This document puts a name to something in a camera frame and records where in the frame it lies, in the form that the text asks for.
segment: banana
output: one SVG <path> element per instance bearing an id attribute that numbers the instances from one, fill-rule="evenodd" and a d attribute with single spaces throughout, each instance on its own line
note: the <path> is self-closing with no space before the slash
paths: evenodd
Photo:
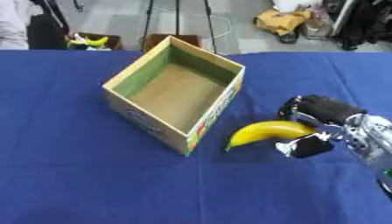
<path id="1" fill-rule="evenodd" d="M 86 38 L 86 42 L 89 46 L 105 46 L 108 40 L 108 37 L 103 37 L 97 40 L 91 40 L 89 38 Z"/>
<path id="2" fill-rule="evenodd" d="M 315 129 L 304 126 L 299 122 L 257 122 L 236 131 L 230 138 L 225 151 L 229 151 L 236 146 L 272 137 L 295 139 L 316 132 Z"/>

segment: wooden box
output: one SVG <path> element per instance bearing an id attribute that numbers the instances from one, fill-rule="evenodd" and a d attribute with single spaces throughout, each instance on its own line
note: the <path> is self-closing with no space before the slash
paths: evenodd
<path id="1" fill-rule="evenodd" d="M 244 72 L 169 36 L 103 88 L 113 110 L 188 156 L 240 90 Z"/>

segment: open cardboard box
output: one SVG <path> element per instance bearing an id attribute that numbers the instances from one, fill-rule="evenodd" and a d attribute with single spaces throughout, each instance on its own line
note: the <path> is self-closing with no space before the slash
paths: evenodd
<path id="1" fill-rule="evenodd" d="M 169 36 L 103 87 L 112 109 L 189 155 L 240 90 L 244 72 Z"/>

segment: robotic hand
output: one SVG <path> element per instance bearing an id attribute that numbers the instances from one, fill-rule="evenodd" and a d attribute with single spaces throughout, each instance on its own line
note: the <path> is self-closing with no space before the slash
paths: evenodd
<path id="1" fill-rule="evenodd" d="M 278 111 L 319 130 L 276 147 L 288 157 L 306 158 L 330 151 L 332 142 L 344 140 L 352 152 L 375 170 L 382 189 L 392 199 L 392 122 L 334 99 L 307 95 L 289 99 Z"/>

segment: tripod leg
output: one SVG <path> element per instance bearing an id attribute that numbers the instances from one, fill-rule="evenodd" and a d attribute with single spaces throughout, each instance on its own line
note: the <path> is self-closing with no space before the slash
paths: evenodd
<path id="1" fill-rule="evenodd" d="M 208 0 L 204 0 L 204 5 L 206 6 L 206 15 L 207 15 L 207 19 L 208 19 L 208 25 L 210 27 L 211 40 L 213 41 L 213 52 L 217 53 L 215 36 L 214 36 L 214 28 L 213 28 L 213 23 L 211 21 L 212 11 L 211 11 Z"/>
<path id="2" fill-rule="evenodd" d="M 152 16 L 152 7 L 154 6 L 154 0 L 150 0 L 149 3 L 149 8 L 147 10 L 147 21 L 144 27 L 144 34 L 143 34 L 143 39 L 142 39 L 142 51 L 144 49 L 144 45 L 145 45 L 145 39 L 147 38 L 147 33 L 149 31 L 149 27 L 150 27 L 150 21 L 151 21 L 151 16 Z"/>
<path id="3" fill-rule="evenodd" d="M 176 0 L 176 36 L 179 36 L 179 0 Z"/>

